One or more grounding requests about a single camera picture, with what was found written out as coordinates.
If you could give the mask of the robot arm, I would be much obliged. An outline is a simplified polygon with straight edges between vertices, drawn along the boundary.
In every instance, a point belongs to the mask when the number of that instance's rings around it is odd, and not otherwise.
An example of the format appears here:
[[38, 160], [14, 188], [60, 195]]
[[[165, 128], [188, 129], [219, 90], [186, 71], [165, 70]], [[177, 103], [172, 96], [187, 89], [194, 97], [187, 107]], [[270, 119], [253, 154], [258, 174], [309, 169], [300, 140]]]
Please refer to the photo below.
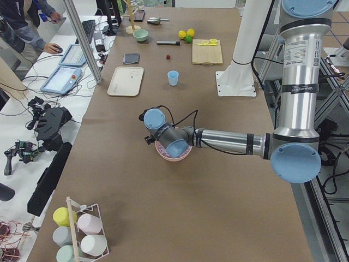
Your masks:
[[258, 155], [270, 160], [273, 171], [291, 183], [306, 183], [321, 168], [319, 135], [314, 130], [323, 36], [332, 25], [334, 1], [282, 1], [279, 36], [284, 44], [281, 108], [278, 127], [255, 135], [179, 127], [166, 120], [159, 107], [139, 119], [150, 135], [177, 158], [190, 146], [209, 147], [234, 155]]

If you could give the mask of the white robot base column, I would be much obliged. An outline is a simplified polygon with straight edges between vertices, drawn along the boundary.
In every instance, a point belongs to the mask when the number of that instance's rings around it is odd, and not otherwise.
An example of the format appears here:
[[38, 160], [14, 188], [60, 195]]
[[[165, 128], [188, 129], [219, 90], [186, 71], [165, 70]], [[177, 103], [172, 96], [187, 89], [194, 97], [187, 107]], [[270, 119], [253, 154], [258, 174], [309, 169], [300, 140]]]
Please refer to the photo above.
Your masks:
[[255, 97], [252, 59], [272, 1], [246, 1], [233, 51], [232, 62], [225, 71], [216, 72], [220, 97]]

